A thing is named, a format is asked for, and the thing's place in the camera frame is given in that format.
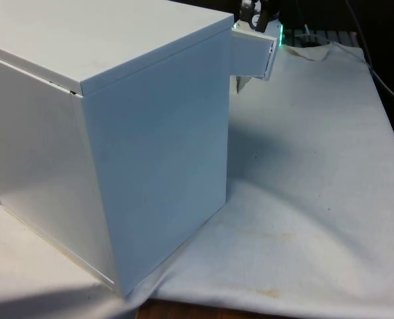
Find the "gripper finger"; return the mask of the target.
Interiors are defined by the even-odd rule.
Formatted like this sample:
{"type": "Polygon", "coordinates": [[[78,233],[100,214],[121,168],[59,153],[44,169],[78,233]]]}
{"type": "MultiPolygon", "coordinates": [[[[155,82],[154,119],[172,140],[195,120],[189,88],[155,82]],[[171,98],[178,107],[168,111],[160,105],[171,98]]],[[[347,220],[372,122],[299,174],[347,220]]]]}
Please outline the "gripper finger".
{"type": "Polygon", "coordinates": [[[253,29],[256,32],[260,32],[260,33],[265,32],[267,24],[268,24],[267,11],[261,11],[260,13],[253,15],[252,25],[253,25],[253,29]]]}

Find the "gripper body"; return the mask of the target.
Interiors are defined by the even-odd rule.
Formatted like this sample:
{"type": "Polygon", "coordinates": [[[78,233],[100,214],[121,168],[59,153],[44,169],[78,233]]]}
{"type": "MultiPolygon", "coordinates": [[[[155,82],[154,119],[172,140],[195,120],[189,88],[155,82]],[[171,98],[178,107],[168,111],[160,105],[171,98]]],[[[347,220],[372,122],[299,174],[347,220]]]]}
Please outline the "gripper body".
{"type": "Polygon", "coordinates": [[[272,21],[278,18],[280,0],[260,0],[260,19],[272,21]]]}

